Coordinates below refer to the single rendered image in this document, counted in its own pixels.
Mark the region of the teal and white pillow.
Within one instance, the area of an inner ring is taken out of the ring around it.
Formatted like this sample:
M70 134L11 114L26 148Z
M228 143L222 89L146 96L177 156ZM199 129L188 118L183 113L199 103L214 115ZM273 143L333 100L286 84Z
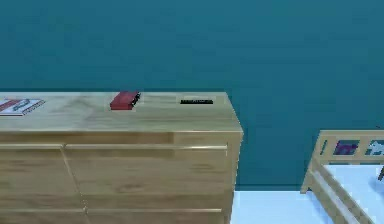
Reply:
M384 140L373 140L367 148L367 155L382 155L384 154Z

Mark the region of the black remote control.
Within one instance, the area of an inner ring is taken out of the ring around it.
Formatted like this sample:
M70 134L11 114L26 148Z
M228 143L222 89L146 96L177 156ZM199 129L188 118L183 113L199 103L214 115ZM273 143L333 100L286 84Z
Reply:
M213 104L213 100L210 99L182 99L180 100L180 104L185 105L192 105L192 104L202 104L202 105L209 105Z

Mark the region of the light wooden bed frame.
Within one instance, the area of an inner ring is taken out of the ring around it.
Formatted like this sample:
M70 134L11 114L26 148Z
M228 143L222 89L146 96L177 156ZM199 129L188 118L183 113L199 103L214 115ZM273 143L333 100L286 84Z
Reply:
M353 155L334 155L339 140L358 140ZM384 130L322 130L300 192L312 191L334 224L384 224L384 154L367 155Z

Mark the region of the light wooden chest of drawers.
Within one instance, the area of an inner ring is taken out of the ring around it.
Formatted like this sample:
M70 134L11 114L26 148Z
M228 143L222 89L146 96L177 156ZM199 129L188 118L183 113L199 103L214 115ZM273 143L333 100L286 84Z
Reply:
M1 92L0 224L230 224L243 130L224 92ZM213 104L180 104L210 99Z

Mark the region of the white and red book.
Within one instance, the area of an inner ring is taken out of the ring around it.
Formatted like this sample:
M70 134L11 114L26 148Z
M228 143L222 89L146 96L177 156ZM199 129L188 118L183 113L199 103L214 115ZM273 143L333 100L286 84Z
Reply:
M24 116L45 103L42 99L0 100L0 116Z

